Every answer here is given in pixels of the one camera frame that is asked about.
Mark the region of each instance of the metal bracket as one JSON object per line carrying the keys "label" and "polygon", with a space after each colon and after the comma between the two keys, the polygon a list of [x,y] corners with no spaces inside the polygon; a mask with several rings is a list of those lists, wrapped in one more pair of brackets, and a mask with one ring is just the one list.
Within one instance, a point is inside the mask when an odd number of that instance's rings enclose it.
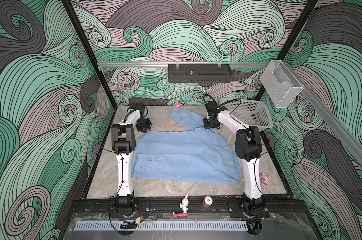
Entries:
{"label": "metal bracket", "polygon": [[248,218],[245,215],[240,202],[228,202],[229,215],[230,217]]}
{"label": "metal bracket", "polygon": [[136,202],[136,210],[132,211],[132,209],[117,209],[112,208],[110,210],[111,218],[123,218],[125,220],[136,219],[139,216],[143,216],[144,213],[146,216],[149,215],[150,212],[150,202]]}
{"label": "metal bracket", "polygon": [[150,131],[151,125],[152,123],[150,122],[149,118],[145,119],[144,117],[140,117],[136,123],[136,128],[139,132],[146,132],[147,130]]}

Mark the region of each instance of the shirt sleeve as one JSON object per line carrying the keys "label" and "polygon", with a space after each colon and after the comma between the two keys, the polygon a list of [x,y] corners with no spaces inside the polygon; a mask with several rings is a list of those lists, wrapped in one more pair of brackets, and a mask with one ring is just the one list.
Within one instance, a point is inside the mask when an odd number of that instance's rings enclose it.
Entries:
{"label": "shirt sleeve", "polygon": [[169,116],[174,118],[182,126],[190,131],[194,131],[197,127],[203,127],[203,116],[193,113],[187,109],[173,108]]}

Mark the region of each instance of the gray marble surface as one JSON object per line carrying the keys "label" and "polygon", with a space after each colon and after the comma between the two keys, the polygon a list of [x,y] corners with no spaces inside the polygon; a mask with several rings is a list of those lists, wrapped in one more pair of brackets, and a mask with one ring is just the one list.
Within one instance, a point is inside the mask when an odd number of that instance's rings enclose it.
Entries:
{"label": "gray marble surface", "polygon": [[[181,106],[182,109],[188,109],[194,113],[206,116],[204,106]],[[120,122],[127,113],[127,107],[119,107],[114,122]],[[173,106],[148,106],[147,115],[152,122],[152,131],[187,131],[181,124],[176,122],[169,113]],[[234,150],[235,135],[225,126],[221,126],[218,131],[221,133],[232,149]],[[135,128],[136,141],[145,133],[138,132]],[[111,150],[110,132],[104,148]],[[264,194],[285,194],[285,188],[279,178],[277,170],[274,167],[268,153],[260,158],[260,173],[264,172],[271,176],[272,181],[268,185],[261,184],[261,191]],[[92,184],[87,195],[88,199],[109,198],[115,195],[118,186],[118,166],[114,153],[103,150],[98,163]],[[184,196],[189,195],[242,195],[244,189],[243,174],[239,178],[239,184],[207,184],[199,182],[186,182],[177,180],[163,179],[140,179],[132,177],[132,184],[136,197],[155,197],[155,196]]]}

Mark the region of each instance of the red wire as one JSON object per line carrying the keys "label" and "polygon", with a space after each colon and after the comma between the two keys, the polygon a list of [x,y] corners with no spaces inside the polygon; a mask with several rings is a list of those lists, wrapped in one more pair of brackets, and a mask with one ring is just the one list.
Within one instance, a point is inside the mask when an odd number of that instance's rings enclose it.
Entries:
{"label": "red wire", "polygon": [[141,210],[141,212],[144,214],[144,217],[146,216],[145,212],[142,209],[137,209],[137,210]]}

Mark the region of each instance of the white vent strip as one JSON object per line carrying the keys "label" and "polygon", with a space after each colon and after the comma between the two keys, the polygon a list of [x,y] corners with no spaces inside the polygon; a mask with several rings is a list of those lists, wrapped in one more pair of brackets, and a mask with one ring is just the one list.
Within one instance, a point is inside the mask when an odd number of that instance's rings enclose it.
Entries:
{"label": "white vent strip", "polygon": [[[123,221],[111,221],[121,231]],[[109,221],[77,221],[74,231],[114,231]],[[155,220],[141,223],[135,231],[247,231],[244,221],[191,221],[191,220]]]}

